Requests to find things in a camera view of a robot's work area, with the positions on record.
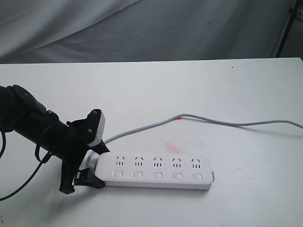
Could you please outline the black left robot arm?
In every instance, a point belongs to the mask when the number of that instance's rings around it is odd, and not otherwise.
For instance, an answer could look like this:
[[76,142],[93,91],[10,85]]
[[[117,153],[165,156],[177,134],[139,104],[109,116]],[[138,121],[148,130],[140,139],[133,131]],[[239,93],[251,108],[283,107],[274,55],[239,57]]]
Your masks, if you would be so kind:
[[52,156],[59,158],[59,190],[65,194],[73,193],[74,186],[105,187],[90,168],[80,169],[89,150],[99,155],[109,151],[102,140],[104,127],[105,117],[100,109],[92,110],[84,119],[63,123],[23,87],[0,88],[1,133],[15,131],[35,143],[35,157],[40,165]]

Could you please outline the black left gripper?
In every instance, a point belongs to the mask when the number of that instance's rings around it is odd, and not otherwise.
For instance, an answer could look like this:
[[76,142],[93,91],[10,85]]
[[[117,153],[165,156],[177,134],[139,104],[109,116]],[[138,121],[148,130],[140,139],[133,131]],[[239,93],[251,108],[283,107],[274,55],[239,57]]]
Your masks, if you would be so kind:
[[[95,176],[90,168],[80,170],[80,165],[89,150],[87,145],[86,119],[55,125],[58,142],[55,145],[55,156],[62,160],[61,182],[59,191],[71,194],[74,186],[87,186],[95,189],[104,188],[105,182]],[[92,147],[97,154],[110,152],[103,140]]]

